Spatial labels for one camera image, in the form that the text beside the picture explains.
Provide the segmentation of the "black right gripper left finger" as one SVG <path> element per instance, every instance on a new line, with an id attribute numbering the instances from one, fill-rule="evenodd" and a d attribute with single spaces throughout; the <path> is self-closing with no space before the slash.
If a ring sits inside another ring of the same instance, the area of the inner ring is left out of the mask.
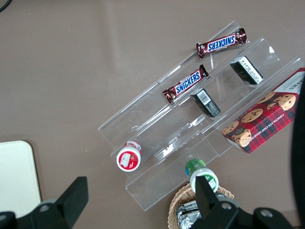
<path id="1" fill-rule="evenodd" d="M 17 229 L 72 229 L 89 200 L 87 177 L 77 177 L 54 202 L 37 206 L 14 223 Z"/>

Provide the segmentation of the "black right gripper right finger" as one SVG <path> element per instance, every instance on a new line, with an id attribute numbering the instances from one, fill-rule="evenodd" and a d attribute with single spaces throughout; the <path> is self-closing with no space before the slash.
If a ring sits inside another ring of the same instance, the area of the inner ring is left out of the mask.
<path id="1" fill-rule="evenodd" d="M 219 201 L 205 177 L 196 177 L 196 203 L 201 213 L 193 229 L 252 229 L 253 216 L 228 201 Z"/>

